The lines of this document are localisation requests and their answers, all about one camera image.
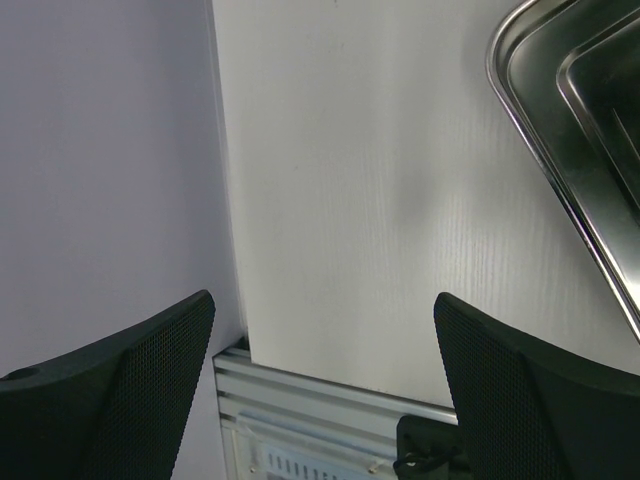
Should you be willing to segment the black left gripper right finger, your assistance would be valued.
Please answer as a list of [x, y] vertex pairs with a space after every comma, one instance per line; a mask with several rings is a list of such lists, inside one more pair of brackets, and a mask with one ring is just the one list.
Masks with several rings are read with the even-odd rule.
[[440, 293], [434, 323], [476, 479], [636, 479], [639, 378]]

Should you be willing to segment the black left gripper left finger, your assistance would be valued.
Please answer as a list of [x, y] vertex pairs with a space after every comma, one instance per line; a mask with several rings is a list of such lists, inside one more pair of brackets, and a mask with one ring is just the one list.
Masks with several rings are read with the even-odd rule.
[[4, 479], [169, 479], [215, 317], [201, 290], [1, 379]]

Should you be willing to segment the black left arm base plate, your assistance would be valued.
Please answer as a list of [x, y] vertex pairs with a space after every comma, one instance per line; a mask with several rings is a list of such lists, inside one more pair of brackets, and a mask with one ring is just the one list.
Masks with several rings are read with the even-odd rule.
[[398, 479], [472, 479], [464, 442], [456, 425], [413, 415], [396, 426]]

